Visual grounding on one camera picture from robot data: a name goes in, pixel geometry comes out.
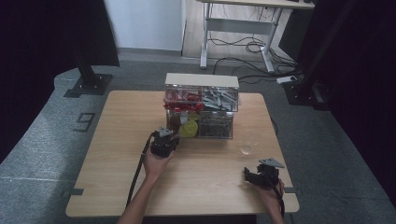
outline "wooden table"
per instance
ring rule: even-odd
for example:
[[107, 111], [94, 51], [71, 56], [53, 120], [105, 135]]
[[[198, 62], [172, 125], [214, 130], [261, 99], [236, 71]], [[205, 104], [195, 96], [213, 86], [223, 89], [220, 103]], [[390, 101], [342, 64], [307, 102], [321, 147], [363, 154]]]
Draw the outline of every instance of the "wooden table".
[[[201, 48], [201, 64], [200, 67], [206, 68], [207, 59], [207, 33], [209, 31], [219, 32], [230, 32], [230, 33], [242, 33], [242, 34], [256, 34], [256, 35], [268, 35], [265, 46], [261, 47], [262, 57], [265, 62], [265, 66], [269, 73], [274, 73], [274, 67], [271, 63], [269, 55], [269, 49], [274, 39], [276, 27], [279, 22], [280, 15], [283, 8], [295, 8], [295, 9], [314, 9], [315, 5], [305, 3], [303, 0], [299, 2], [292, 2], [288, 0], [196, 0], [206, 4], [205, 10], [205, 22], [204, 22], [204, 42]], [[272, 21], [236, 21], [230, 19], [216, 19], [211, 18], [211, 5], [213, 4], [230, 4], [238, 6], [254, 6], [254, 7], [275, 7], [275, 17]]]
[[[149, 137], [165, 125], [161, 91], [113, 91], [66, 208], [70, 217], [120, 216], [126, 204], [140, 153]], [[267, 108], [258, 93], [240, 93], [233, 139], [181, 139], [177, 154], [151, 194], [147, 216], [259, 214], [265, 210], [243, 168], [257, 172], [258, 160], [273, 157], [285, 164]], [[246, 141], [256, 143], [249, 155]], [[142, 169], [135, 191], [145, 177]], [[291, 187], [288, 169], [280, 169]], [[286, 212], [299, 209], [294, 193], [284, 195]]]

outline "white desk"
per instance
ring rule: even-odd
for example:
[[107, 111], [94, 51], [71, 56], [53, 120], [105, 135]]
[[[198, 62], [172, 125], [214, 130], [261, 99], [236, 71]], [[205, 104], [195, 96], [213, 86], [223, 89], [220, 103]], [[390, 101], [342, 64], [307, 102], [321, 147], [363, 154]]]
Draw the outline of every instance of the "white desk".
[[[265, 47], [262, 47], [262, 57], [269, 73], [274, 73], [271, 59], [268, 53], [271, 43], [274, 39], [276, 27], [279, 22], [283, 8], [313, 9], [315, 5], [300, 2], [291, 2], [288, 0], [197, 0], [206, 4], [205, 24], [204, 24], [204, 43], [201, 49], [201, 68], [206, 68], [207, 60], [207, 32], [220, 31], [230, 33], [268, 35]], [[215, 19], [210, 17], [210, 8], [212, 4], [230, 4], [239, 6], [255, 6], [255, 7], [275, 7], [276, 14], [272, 21], [236, 21], [229, 19]]]

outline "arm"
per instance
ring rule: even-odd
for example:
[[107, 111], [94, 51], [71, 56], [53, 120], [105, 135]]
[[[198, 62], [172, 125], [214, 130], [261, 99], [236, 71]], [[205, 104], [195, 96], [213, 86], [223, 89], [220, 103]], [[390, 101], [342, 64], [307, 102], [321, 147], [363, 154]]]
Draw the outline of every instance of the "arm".
[[[280, 214], [280, 205], [277, 200], [276, 194], [272, 189], [262, 189], [260, 186], [254, 185], [254, 188], [259, 192], [260, 199], [264, 204], [265, 209], [271, 218], [272, 224], [283, 224], [283, 217]], [[277, 190], [283, 195], [284, 184], [281, 179], [279, 179], [279, 184], [276, 186]]]
[[166, 164], [172, 160], [175, 152], [171, 152], [168, 158], [159, 159], [151, 153], [149, 149], [147, 151], [144, 166], [146, 171], [146, 178], [143, 181], [142, 186], [137, 191], [136, 195], [132, 198], [125, 211], [120, 216], [118, 224], [135, 224], [142, 223], [143, 216], [145, 215], [146, 207], [149, 202], [149, 195], [154, 189], [158, 179], [166, 168]]

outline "white wall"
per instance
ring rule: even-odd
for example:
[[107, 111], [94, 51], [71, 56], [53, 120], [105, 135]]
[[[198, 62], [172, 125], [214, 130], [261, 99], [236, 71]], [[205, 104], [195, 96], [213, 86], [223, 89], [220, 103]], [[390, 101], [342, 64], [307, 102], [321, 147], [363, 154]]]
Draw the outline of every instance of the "white wall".
[[117, 48], [181, 50], [185, 0], [105, 0]]

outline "wrist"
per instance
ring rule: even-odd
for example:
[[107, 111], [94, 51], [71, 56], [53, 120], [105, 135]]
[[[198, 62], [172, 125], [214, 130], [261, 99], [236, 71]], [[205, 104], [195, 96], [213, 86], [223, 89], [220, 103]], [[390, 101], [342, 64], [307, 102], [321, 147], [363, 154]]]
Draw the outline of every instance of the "wrist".
[[144, 183], [154, 186], [157, 183], [158, 179], [159, 179], [159, 176], [147, 175], [144, 180]]

